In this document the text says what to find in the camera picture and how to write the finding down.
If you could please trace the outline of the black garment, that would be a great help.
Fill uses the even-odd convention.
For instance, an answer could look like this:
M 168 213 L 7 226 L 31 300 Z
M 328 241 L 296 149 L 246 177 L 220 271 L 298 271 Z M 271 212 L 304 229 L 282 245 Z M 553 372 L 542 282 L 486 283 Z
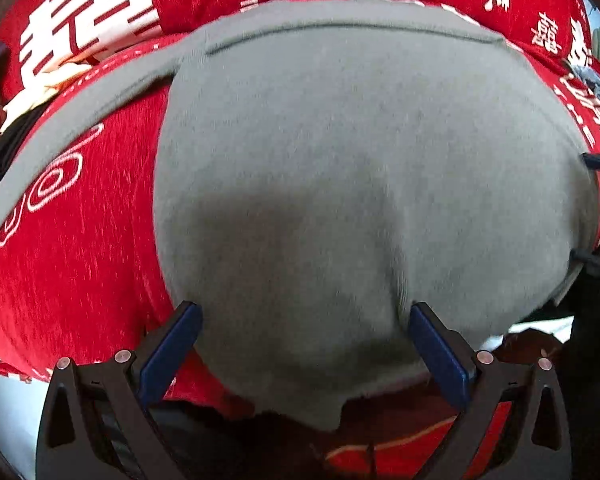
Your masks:
M 0 135 L 0 182 L 15 159 L 20 146 L 27 139 L 33 126 L 50 106 L 50 102 L 42 103 L 16 118 Z

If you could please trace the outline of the cream cloth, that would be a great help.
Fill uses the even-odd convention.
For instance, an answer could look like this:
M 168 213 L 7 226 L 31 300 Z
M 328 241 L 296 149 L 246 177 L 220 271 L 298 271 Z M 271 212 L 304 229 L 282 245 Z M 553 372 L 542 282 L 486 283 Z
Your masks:
M 66 63 L 51 72 L 38 73 L 30 84 L 26 84 L 3 107 L 6 118 L 1 125 L 0 133 L 4 133 L 25 112 L 30 112 L 35 107 L 49 101 L 92 68 L 93 66 L 90 64 Z

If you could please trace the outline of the grey knit garment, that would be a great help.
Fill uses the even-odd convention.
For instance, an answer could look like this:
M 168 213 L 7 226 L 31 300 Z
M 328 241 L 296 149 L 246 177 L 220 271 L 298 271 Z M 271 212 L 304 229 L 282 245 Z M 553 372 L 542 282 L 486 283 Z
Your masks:
M 204 327 L 172 396 L 335 429 L 420 371 L 430 304 L 473 344 L 600 236 L 580 128 L 503 36 L 436 6 L 276 1 L 95 72 L 0 183 L 0 364 L 42 378 Z

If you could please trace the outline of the red bedspread with white print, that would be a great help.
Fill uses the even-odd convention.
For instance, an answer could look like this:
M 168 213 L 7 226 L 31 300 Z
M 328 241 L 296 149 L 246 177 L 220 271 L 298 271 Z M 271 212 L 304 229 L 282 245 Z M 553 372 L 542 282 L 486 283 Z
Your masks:
M 0 141 L 40 479 L 600 479 L 596 75 L 446 4 L 275 0 Z

